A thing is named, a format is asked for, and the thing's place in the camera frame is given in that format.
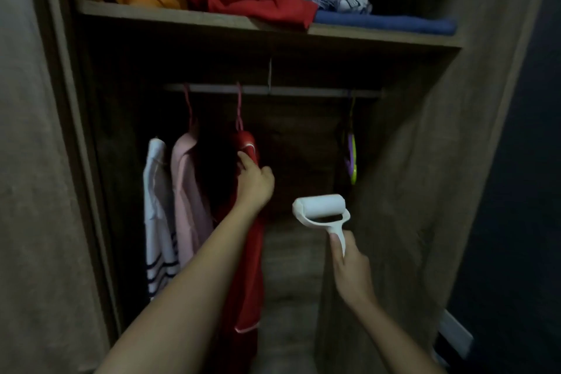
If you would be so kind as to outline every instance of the person's right hand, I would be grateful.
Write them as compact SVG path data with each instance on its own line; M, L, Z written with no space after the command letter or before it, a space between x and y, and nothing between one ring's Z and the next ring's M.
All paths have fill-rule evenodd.
M339 237L329 234L335 285L344 302L357 312L364 304L377 305L378 301L372 287L368 257L356 247L351 231L343 231L343 235L347 244L345 257Z
M238 176L236 206L257 214L273 196L275 177L270 167L260 169L245 152L239 151L238 157L242 166Z

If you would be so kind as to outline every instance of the pink garment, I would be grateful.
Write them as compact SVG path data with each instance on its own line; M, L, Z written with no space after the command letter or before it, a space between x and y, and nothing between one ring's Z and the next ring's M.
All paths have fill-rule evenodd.
M208 203L195 179L196 132L181 136L172 151L171 170L179 265L185 266L213 231Z

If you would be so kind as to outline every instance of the closet rod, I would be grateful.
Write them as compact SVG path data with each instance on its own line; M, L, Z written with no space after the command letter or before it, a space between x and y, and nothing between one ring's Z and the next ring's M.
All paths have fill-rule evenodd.
M191 92L198 94L237 94L238 87L228 84L190 84ZM172 92L183 92L183 84L165 84L164 90ZM244 86L243 94L246 95L272 95L272 96L317 96L324 98L347 98L347 89L330 89L316 87L282 87L282 86ZM351 91L355 98L381 98L384 91Z

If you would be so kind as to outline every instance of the person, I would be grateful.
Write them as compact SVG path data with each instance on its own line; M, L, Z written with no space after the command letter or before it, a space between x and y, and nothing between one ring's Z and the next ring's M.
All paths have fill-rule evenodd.
M190 263L127 328L97 374L196 374L220 319L222 305L253 221L273 195L269 167L260 169L243 152L234 207ZM368 258L345 231L345 257L331 239L335 285L366 328L394 374L437 374L441 368L378 305Z

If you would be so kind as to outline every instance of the white lint roller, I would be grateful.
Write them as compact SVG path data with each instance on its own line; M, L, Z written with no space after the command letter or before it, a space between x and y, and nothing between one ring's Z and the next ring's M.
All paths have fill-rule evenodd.
M343 247L345 255L345 237L343 236L343 223L351 218L351 214L345 207L345 199L339 194L319 195L317 197L297 198L292 203L292 213L308 228L326 229L330 234L336 234ZM312 219L320 217L336 216L341 214L343 218L334 222L319 223Z

